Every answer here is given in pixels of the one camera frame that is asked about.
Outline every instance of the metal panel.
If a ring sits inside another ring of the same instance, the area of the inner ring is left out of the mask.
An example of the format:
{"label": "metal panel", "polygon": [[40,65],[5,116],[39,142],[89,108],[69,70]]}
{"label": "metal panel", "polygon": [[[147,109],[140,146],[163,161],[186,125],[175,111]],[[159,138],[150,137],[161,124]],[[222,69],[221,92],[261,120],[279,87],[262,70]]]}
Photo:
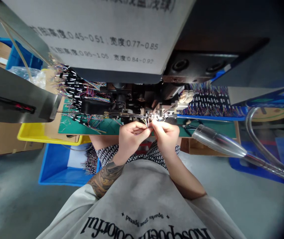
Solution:
{"label": "metal panel", "polygon": [[35,113],[23,113],[0,105],[0,122],[32,123],[54,120],[61,95],[52,94],[0,67],[0,96],[36,107]]}

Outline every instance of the plastic bag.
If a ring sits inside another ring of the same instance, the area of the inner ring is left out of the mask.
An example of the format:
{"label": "plastic bag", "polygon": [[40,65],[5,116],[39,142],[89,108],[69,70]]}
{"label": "plastic bag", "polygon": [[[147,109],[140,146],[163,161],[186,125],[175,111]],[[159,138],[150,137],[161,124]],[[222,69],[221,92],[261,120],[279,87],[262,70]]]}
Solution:
{"label": "plastic bag", "polygon": [[24,78],[31,82],[32,84],[42,88],[46,89],[46,75],[43,71],[39,69],[29,68],[31,72],[32,79],[29,79],[29,74],[25,67],[22,66],[13,66],[9,70],[11,73],[14,73],[17,76],[20,76],[21,78]]}

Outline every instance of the forearm tattoo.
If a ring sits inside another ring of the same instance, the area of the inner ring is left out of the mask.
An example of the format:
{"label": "forearm tattoo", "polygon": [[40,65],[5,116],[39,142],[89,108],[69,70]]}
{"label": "forearm tattoo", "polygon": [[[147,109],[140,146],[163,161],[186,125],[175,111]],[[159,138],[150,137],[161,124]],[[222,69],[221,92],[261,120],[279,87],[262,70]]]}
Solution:
{"label": "forearm tattoo", "polygon": [[88,184],[90,184],[95,194],[101,198],[112,186],[115,180],[121,175],[124,165],[116,165],[111,159],[96,175],[94,175]]}

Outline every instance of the wooden board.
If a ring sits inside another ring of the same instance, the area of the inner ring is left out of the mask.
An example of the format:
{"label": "wooden board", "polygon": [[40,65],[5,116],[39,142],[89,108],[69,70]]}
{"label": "wooden board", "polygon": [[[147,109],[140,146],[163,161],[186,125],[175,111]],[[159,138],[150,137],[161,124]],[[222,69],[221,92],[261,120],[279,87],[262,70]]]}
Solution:
{"label": "wooden board", "polygon": [[[238,122],[235,122],[235,128],[236,128],[236,137],[233,139],[239,144],[241,144]],[[217,152],[193,138],[183,138],[182,139],[181,151],[185,153],[193,154],[193,155],[209,155],[209,156],[228,157],[228,155]]]}

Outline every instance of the wire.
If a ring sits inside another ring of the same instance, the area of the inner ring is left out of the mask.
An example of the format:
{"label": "wire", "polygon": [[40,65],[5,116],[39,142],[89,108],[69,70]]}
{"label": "wire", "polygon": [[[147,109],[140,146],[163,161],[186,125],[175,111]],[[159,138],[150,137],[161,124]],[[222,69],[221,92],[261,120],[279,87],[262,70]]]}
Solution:
{"label": "wire", "polygon": [[88,151],[88,150],[90,150],[92,147],[93,147],[93,144],[91,144],[91,146],[88,148],[88,149],[85,149],[85,150],[77,150],[77,149],[73,149],[73,148],[71,148],[71,147],[67,147],[67,146],[65,146],[64,144],[61,144],[63,147],[65,147],[65,148],[67,148],[67,149],[71,149],[71,150],[73,150],[73,151],[79,151],[79,152],[84,152],[84,151]]}
{"label": "wire", "polygon": [[1,17],[0,17],[0,22],[5,25],[9,30],[11,30],[18,38],[20,38],[20,40],[26,44],[28,47],[31,48],[31,50],[33,50],[45,63],[48,64],[48,66],[52,66],[52,64],[45,59],[32,45],[30,45],[29,42],[27,42],[19,33],[17,33],[9,24],[7,24]]}
{"label": "wire", "polygon": [[13,39],[13,37],[12,37],[12,35],[11,35],[9,29],[8,29],[2,22],[0,22],[0,23],[1,23],[2,27],[4,28],[4,30],[6,31],[6,33],[8,34],[8,36],[9,36],[10,40],[12,41],[12,44],[13,44],[14,47],[16,48],[16,50],[17,50],[19,56],[21,57],[22,62],[23,62],[23,64],[25,65],[25,68],[26,68],[26,70],[27,70],[27,72],[28,72],[29,79],[32,80],[32,75],[31,75],[30,69],[29,69],[29,67],[28,67],[28,64],[27,64],[25,58],[23,57],[23,55],[22,55],[22,53],[21,53],[19,47],[17,46],[16,41]]}

